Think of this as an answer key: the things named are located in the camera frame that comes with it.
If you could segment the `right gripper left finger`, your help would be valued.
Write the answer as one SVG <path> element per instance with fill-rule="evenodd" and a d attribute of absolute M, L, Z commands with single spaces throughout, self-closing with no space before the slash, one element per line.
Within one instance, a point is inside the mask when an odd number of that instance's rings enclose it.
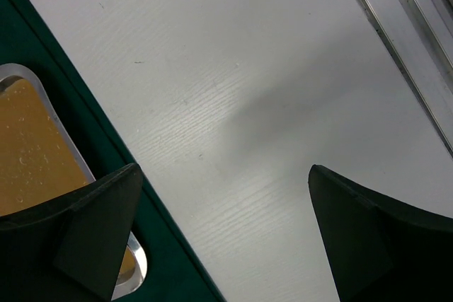
<path fill-rule="evenodd" d="M 128 164 L 1 217 L 2 301 L 110 301 L 142 191 Z"/>

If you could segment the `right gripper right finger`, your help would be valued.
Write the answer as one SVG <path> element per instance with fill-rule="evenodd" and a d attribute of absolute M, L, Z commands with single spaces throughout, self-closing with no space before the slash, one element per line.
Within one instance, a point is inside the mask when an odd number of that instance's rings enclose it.
<path fill-rule="evenodd" d="M 452 219 L 322 166 L 309 194 L 341 301 L 451 301 Z"/>

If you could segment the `dark green surgical cloth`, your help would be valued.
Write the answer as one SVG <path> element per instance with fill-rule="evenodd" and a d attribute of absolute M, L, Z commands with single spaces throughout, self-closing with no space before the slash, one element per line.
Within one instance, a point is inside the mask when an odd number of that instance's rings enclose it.
<path fill-rule="evenodd" d="M 29 0 L 1 0 L 1 63 L 38 76 L 96 177 L 134 162 L 103 109 Z M 132 227 L 144 248 L 144 283 L 123 301 L 223 301 L 215 283 L 148 180 Z"/>

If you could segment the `stainless steel instrument tray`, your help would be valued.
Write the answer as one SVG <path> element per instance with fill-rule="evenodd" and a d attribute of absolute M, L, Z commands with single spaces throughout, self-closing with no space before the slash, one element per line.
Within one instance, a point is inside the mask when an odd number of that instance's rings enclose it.
<path fill-rule="evenodd" d="M 67 130 L 65 129 L 57 113 L 55 112 L 55 109 L 53 108 L 52 103 L 50 102 L 50 99 L 48 98 L 40 79 L 29 68 L 23 65 L 3 64 L 1 66 L 1 92 L 4 91 L 7 86 L 10 86 L 14 81 L 17 81 L 18 79 L 26 79 L 32 83 L 33 87 L 38 92 L 38 95 L 40 96 L 43 104 L 45 105 L 46 110 L 50 114 L 52 121 L 56 124 L 58 130 L 68 144 L 68 147 L 73 152 L 77 163 L 81 166 L 82 171 L 90 179 L 92 179 L 92 182 L 103 178 L 104 176 L 101 178 L 95 178 L 93 176 L 93 173 L 86 164 L 81 153 L 77 149 L 75 143 L 72 141 Z M 145 255 L 143 247 L 134 236 L 131 228 L 120 271 L 117 276 L 113 296 L 110 301 L 114 301 L 117 298 L 121 298 L 136 291 L 142 285 L 146 273 L 147 257 Z"/>

